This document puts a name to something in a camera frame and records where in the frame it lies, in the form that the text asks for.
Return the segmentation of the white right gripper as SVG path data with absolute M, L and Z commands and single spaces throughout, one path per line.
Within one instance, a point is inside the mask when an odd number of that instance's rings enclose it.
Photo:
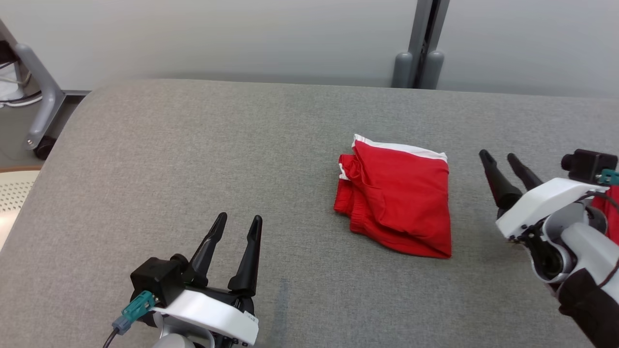
M 497 227 L 504 238 L 520 236 L 522 225 L 534 225 L 567 205 L 581 200 L 582 196 L 589 192 L 609 190 L 609 187 L 566 178 L 553 178 L 544 183 L 515 154 L 508 154 L 509 165 L 528 190 L 522 196 L 520 189 L 502 174 L 497 161 L 487 150 L 480 150 L 479 157 L 495 205 L 500 211 L 507 211 L 497 220 Z

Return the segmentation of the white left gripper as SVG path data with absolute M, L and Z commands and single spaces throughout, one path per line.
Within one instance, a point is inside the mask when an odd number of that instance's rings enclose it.
M 208 286 L 208 269 L 215 247 L 225 230 L 227 214 L 221 212 L 195 251 L 186 282 Z M 255 296 L 259 270 L 263 220 L 254 216 L 245 253 L 239 268 L 228 283 L 228 290 Z M 223 348 L 231 345 L 254 346 L 259 332 L 258 319 L 247 311 L 224 304 L 198 291 L 184 290 L 171 304 L 155 307 L 155 324 L 161 331 L 157 348 Z

